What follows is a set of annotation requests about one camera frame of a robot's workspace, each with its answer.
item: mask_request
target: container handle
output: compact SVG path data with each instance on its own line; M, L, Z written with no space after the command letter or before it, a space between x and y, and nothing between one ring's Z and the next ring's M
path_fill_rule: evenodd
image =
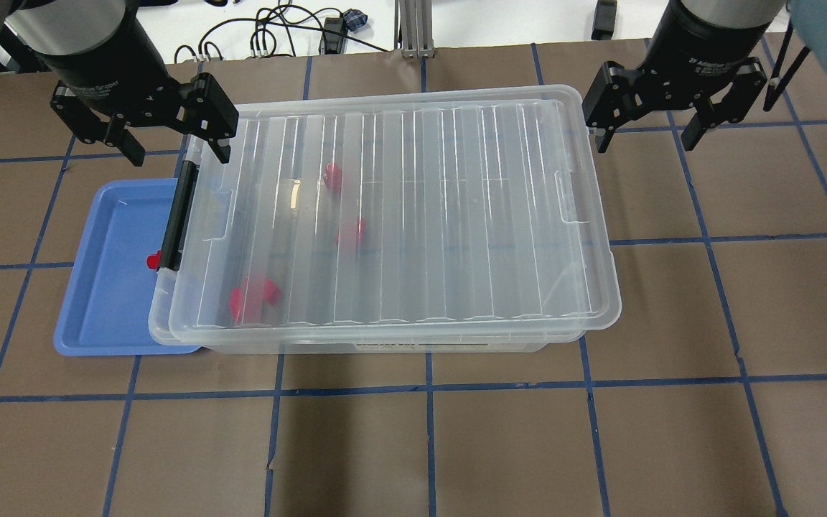
M190 204L193 203L193 193L197 186L197 175L200 167L190 160L181 162L181 173L177 178L177 189L174 189L174 200L171 202L171 213L168 215L168 226L164 227L162 240L162 257L159 268L168 268L177 271L181 265L181 255L184 251L184 232L187 231L187 219L190 216Z

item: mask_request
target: transparent lid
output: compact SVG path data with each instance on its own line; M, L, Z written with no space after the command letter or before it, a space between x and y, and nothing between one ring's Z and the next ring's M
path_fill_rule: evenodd
M552 343L617 319L574 89L239 109L229 164L191 144L162 343Z

